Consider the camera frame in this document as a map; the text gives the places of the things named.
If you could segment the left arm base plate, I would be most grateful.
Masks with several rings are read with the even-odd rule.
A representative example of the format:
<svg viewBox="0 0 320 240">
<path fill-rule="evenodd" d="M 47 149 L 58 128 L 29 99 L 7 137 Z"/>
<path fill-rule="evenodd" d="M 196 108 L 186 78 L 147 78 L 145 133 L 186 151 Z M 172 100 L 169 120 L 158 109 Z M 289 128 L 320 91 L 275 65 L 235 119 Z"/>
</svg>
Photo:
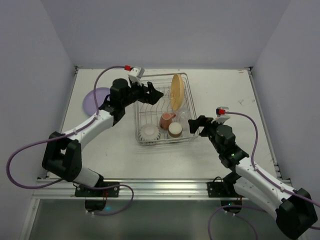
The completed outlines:
<svg viewBox="0 0 320 240">
<path fill-rule="evenodd" d="M 117 198 L 120 191 L 120 183 L 116 181 L 103 181 L 95 186 L 96 188 L 105 188 L 108 189 L 89 189 L 82 185 L 77 186 L 74 196 L 82 198 Z"/>
</svg>

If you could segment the yellow plate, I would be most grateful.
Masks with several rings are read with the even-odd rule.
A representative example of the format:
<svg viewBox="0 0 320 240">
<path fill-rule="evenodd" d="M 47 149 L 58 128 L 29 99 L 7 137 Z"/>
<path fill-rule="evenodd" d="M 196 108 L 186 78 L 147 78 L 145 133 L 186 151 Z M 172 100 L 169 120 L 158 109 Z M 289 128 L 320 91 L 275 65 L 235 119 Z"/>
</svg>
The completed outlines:
<svg viewBox="0 0 320 240">
<path fill-rule="evenodd" d="M 174 111 L 177 111 L 183 103 L 184 94 L 184 83 L 180 74 L 174 74 L 171 81 L 170 88 L 170 103 Z"/>
</svg>

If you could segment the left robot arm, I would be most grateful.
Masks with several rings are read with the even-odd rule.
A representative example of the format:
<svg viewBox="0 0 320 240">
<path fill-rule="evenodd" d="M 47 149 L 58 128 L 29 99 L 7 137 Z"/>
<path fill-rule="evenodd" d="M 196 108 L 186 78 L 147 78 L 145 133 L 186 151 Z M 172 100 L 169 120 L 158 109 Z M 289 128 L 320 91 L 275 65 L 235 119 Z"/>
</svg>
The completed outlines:
<svg viewBox="0 0 320 240">
<path fill-rule="evenodd" d="M 155 105 L 163 95 L 150 81 L 144 85 L 123 78 L 114 80 L 110 93 L 95 114 L 72 130 L 50 135 L 42 167 L 67 182 L 89 189 L 101 188 L 103 176 L 82 164 L 83 149 L 102 132 L 115 126 L 125 115 L 127 106 L 136 101 Z"/>
</svg>

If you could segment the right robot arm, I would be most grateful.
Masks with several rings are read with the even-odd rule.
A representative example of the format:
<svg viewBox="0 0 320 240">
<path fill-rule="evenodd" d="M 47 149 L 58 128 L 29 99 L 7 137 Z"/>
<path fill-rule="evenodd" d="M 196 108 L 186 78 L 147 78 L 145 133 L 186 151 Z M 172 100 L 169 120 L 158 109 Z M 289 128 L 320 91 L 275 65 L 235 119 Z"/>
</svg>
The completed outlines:
<svg viewBox="0 0 320 240">
<path fill-rule="evenodd" d="M 202 128 L 200 136 L 207 137 L 218 153 L 221 163 L 231 170 L 223 182 L 234 191 L 268 213 L 281 232 L 291 240 L 298 239 L 318 221 L 315 202 L 303 188 L 299 190 L 270 175 L 236 144 L 232 127 L 225 125 L 227 115 L 216 118 L 199 116 L 188 120 L 190 133 Z"/>
</svg>

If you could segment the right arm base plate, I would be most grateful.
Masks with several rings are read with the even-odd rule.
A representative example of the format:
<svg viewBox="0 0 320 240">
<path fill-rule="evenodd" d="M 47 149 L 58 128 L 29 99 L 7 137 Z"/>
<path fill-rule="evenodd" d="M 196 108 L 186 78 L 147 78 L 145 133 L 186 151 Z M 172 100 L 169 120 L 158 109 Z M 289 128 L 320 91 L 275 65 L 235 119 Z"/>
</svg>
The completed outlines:
<svg viewBox="0 0 320 240">
<path fill-rule="evenodd" d="M 237 198 L 239 195 L 234 185 L 224 181 L 209 181 L 206 183 L 209 198 Z"/>
</svg>

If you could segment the purple plate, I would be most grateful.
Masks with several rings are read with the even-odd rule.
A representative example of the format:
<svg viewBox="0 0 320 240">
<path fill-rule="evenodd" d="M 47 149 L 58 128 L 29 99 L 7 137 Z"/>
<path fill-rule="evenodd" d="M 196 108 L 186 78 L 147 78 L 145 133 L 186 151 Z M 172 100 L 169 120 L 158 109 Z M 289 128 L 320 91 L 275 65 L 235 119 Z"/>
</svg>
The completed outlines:
<svg viewBox="0 0 320 240">
<path fill-rule="evenodd" d="M 100 107 L 106 96 L 110 94 L 110 89 L 108 87 L 98 87 L 95 90 L 97 104 Z M 94 91 L 90 91 L 82 101 L 82 109 L 87 116 L 92 116 L 96 113 L 96 105 L 94 101 Z"/>
</svg>

